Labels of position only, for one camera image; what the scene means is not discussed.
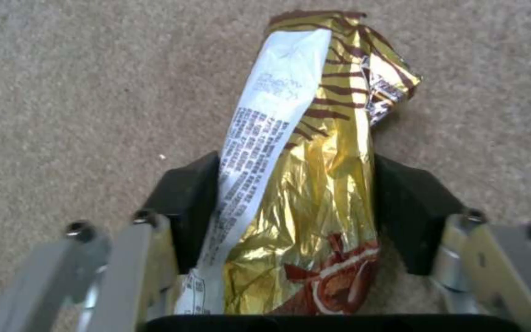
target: beige carpet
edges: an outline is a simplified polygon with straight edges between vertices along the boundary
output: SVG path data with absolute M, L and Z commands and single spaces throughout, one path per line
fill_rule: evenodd
M 496 223 L 531 220 L 531 0 L 0 0 L 0 292 L 69 221 L 116 231 L 165 170 L 219 149 L 268 18 L 298 8 L 366 11 L 424 75 L 378 151 Z M 365 311 L 435 311 L 384 255 Z

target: foil wrapper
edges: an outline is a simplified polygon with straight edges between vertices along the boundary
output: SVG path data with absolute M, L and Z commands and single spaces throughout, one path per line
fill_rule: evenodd
M 377 269 L 370 127 L 421 81 L 362 13 L 295 11 L 276 31 L 331 31 L 323 74 L 223 268 L 226 314 L 348 314 Z

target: brown stripe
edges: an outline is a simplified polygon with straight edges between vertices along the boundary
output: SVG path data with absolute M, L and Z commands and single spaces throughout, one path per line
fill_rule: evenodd
M 313 138 L 309 134 L 307 134 L 304 130 L 302 130 L 301 128 L 296 127 L 295 130 L 293 131 L 293 133 L 299 134 L 300 136 L 306 138 L 308 141 L 312 141 L 313 140 Z
M 383 98 L 382 96 L 378 95 L 377 93 L 372 94 L 371 103 L 378 103 L 379 101 L 385 101 L 387 98 Z
M 336 36 L 331 36 L 331 39 L 337 40 L 339 44 L 341 44 L 343 48 L 354 57 L 358 57 L 361 59 L 364 56 L 364 51 L 361 48 L 348 45 Z
M 330 65 L 353 65 L 354 64 L 353 62 L 336 60 L 336 59 L 326 59 L 325 63 L 328 63 Z
M 351 107 L 351 108 L 362 108 L 366 107 L 366 104 L 360 104 L 360 103 L 343 103 L 341 101 L 334 101 L 333 99 L 323 99 L 323 98 L 314 98 L 313 104 L 315 105 L 339 105 L 342 107 Z
M 307 128 L 309 128 L 310 130 L 316 132 L 317 134 L 319 135 L 322 135 L 324 137 L 329 137 L 329 135 L 327 135 L 326 132 L 322 131 L 322 130 L 318 130 L 317 128 L 311 126 L 310 124 L 307 124 L 306 122 L 304 121 L 301 121 L 301 124 L 304 124 Z
M 365 89 L 357 89 L 357 88 L 341 88 L 341 86 L 337 85 L 319 85 L 321 88 L 327 89 L 331 92 L 335 92 L 338 95 L 351 95 L 352 93 L 368 93 L 368 90 Z
M 334 112 L 334 111 L 329 111 L 326 109 L 309 108 L 306 110 L 306 112 L 304 112 L 304 115 L 310 116 L 311 118 L 316 118 L 316 119 L 331 118 L 331 119 L 349 120 L 349 116 L 345 114 L 341 114 L 341 113 Z
M 335 53 L 335 55 L 337 55 L 338 58 L 340 58 L 340 59 L 342 59 L 344 61 L 348 60 L 345 57 L 343 57 L 343 55 L 339 54 L 339 51 L 337 51 L 334 47 L 329 46 L 329 50 L 331 50 L 331 52 Z
M 413 98 L 413 96 L 415 96 L 415 92 L 417 92 L 417 86 L 410 87 L 409 91 L 407 91 L 407 97 L 409 99 Z
M 286 145 L 284 145 L 284 150 L 292 150 L 293 148 L 297 147 L 298 144 L 295 144 L 295 143 L 286 143 Z
M 392 47 L 392 45 L 390 44 L 390 42 L 388 42 L 388 40 L 386 40 L 386 38 L 384 38 L 384 36 L 382 36 L 381 34 L 379 34 L 376 30 L 372 29 L 371 27 L 367 27 L 368 30 L 370 31 L 370 33 L 378 40 L 380 40 L 383 44 L 386 44 L 386 46 L 388 46 L 388 48 L 390 48 L 391 50 L 394 50 L 394 48 Z
M 410 89 L 414 84 L 409 80 L 405 74 L 401 72 L 401 70 L 394 64 L 390 59 L 386 58 L 386 55 L 384 55 L 381 51 L 378 51 L 376 46 L 374 46 L 374 42 L 370 39 L 370 36 L 368 36 L 368 32 L 366 31 L 366 27 L 364 25 L 360 26 L 360 37 L 366 40 L 366 42 L 370 45 L 371 53 L 378 55 L 381 59 L 383 59 L 386 63 L 390 65 L 395 71 L 396 74 L 399 76 L 405 87 Z
M 321 77 L 364 77 L 361 71 L 350 71 L 348 73 L 327 73 Z

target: red design on foil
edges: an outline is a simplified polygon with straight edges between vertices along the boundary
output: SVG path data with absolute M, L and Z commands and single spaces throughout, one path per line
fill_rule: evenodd
M 378 243 L 344 252 L 340 233 L 327 240 L 333 253 L 316 269 L 284 265 L 288 281 L 304 286 L 273 314 L 351 314 L 362 305 L 376 272 Z

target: crumpled foil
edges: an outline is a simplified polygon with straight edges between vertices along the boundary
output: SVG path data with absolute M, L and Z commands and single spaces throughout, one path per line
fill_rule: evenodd
M 355 12 L 295 11 L 274 31 L 331 30 L 316 96 L 224 266 L 227 314 L 348 314 L 377 269 L 369 128 L 421 81 Z

